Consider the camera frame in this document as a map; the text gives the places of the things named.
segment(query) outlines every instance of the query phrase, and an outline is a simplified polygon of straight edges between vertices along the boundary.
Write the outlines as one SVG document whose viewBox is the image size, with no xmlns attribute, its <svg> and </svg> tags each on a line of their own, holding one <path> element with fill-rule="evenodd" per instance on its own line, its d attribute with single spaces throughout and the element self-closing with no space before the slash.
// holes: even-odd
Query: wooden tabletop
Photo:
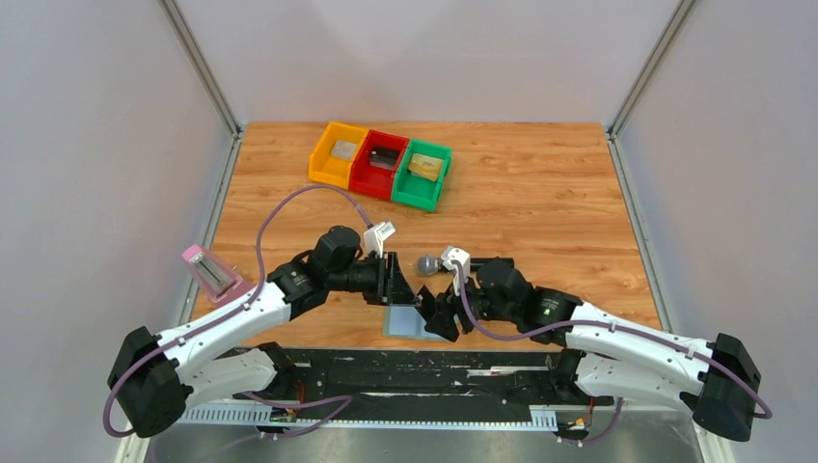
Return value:
<svg viewBox="0 0 818 463">
<path fill-rule="evenodd" d="M 475 257 L 514 258 L 535 286 L 576 294 L 602 309 L 659 327 L 602 126 L 596 123 L 355 123 L 453 149 L 450 173 L 434 213 L 361 194 L 373 222 L 391 220 L 409 284 L 446 289 L 447 275 L 421 277 L 420 256 L 455 245 Z M 309 184 L 310 152 L 326 123 L 251 123 L 238 155 L 213 251 L 245 278 L 259 278 L 254 243 L 261 221 L 287 194 Z M 314 190 L 290 202 L 263 241 L 267 271 L 311 249 L 331 226 L 360 233 L 359 215 L 341 195 Z M 197 300 L 194 318 L 212 309 Z M 246 345 L 412 349 L 545 348 L 490 340 L 473 332 L 456 343 L 383 336 L 385 308 L 361 295 L 331 293 L 327 303 L 252 337 Z M 486 325 L 515 333 L 508 323 Z"/>
</svg>

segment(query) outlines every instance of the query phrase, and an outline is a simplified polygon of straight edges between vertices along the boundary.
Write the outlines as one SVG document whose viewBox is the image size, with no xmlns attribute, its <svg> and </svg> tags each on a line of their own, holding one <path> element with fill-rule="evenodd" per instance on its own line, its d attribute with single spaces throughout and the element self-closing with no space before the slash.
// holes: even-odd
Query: yellow bin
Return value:
<svg viewBox="0 0 818 463">
<path fill-rule="evenodd" d="M 318 144 L 315 145 L 313 153 L 310 154 L 310 167 L 308 170 L 310 180 L 338 186 L 344 190 L 348 189 L 352 162 L 358 156 L 358 151 L 361 150 L 361 144 L 367 138 L 368 132 L 368 129 L 354 125 L 329 123 Z M 348 161 L 332 155 L 332 149 L 339 140 L 356 145 L 355 153 Z"/>
</svg>

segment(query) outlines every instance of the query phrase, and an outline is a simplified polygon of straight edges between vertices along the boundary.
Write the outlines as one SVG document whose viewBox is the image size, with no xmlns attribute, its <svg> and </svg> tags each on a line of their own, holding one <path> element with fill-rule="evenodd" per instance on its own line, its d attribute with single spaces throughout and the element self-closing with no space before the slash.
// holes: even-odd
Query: wooden table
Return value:
<svg viewBox="0 0 818 463">
<path fill-rule="evenodd" d="M 659 327 L 628 214 L 596 123 L 356 123 L 452 147 L 452 163 L 437 211 L 353 194 L 373 222 L 391 220 L 398 251 L 416 290 L 446 289 L 450 277 L 421 277 L 415 262 L 447 245 L 473 256 L 504 256 L 536 286 L 577 294 L 638 323 Z M 307 164 L 325 123 L 251 123 L 232 177 L 213 251 L 258 280 L 254 243 L 261 221 L 288 193 L 309 184 Z M 347 200 L 329 190 L 302 195 L 271 223 L 262 245 L 267 271 L 311 249 L 333 225 L 363 233 Z M 194 318 L 211 310 L 200 297 Z M 332 293 L 327 303 L 294 321 L 249 339 L 284 346 L 413 349 L 546 348 L 520 340 L 490 340 L 473 332 L 457 343 L 383 336 L 385 308 L 361 295 Z M 486 323 L 515 333 L 507 323 Z"/>
</svg>

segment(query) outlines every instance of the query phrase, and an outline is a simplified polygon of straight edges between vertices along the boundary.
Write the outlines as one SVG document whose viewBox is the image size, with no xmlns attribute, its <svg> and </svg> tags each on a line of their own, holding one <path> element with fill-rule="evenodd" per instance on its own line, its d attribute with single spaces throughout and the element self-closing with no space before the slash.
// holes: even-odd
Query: microphone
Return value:
<svg viewBox="0 0 818 463">
<path fill-rule="evenodd" d="M 493 259 L 500 259 L 507 263 L 511 268 L 514 268 L 514 259 L 512 258 L 472 258 L 472 268 L 470 272 L 477 272 L 477 270 Z M 426 277 L 430 277 L 438 272 L 446 273 L 448 270 L 443 266 L 443 260 L 435 258 L 434 256 L 426 255 L 418 259 L 418 273 Z"/>
</svg>

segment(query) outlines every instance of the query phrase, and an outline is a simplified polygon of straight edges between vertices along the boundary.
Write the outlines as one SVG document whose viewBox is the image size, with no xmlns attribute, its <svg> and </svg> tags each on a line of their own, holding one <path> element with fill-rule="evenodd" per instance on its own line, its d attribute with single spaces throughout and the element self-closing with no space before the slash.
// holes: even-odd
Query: robotic arm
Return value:
<svg viewBox="0 0 818 463">
<path fill-rule="evenodd" d="M 736 441 L 750 438 L 754 398 L 706 361 L 725 365 L 757 392 L 760 375 L 740 341 L 719 335 L 712 343 L 651 330 L 576 296 L 534 287 L 502 259 L 481 266 L 474 279 L 463 271 L 470 268 L 469 254 L 452 247 L 442 255 L 454 275 L 450 288 L 433 296 L 424 286 L 415 294 L 400 271 L 397 254 L 383 250 L 384 240 L 394 231 L 389 222 L 367 230 L 365 255 L 359 234 L 333 227 L 312 250 L 269 273 L 252 301 L 248 298 L 256 286 L 235 276 L 207 250 L 188 250 L 185 260 L 220 307 L 155 335 L 142 327 L 125 337 L 108 386 L 114 390 L 122 382 L 116 400 L 136 434 L 150 437 L 162 432 L 188 407 L 275 386 L 277 375 L 292 368 L 292 361 L 274 342 L 239 356 L 213 359 L 256 333 L 324 304 L 330 291 L 348 291 L 362 293 L 371 305 L 413 305 L 426 321 L 426 331 L 450 341 L 459 337 L 455 317 L 464 334 L 478 328 L 491 335 L 478 319 L 515 323 L 526 334 L 491 336 L 531 337 L 564 347 L 554 367 L 556 386 L 564 394 L 613 395 L 692 410 L 694 419 L 716 434 Z M 216 323 L 230 313 L 234 314 Z M 144 362 L 162 347 L 163 352 Z M 144 364 L 124 378 L 140 361 Z"/>
</svg>

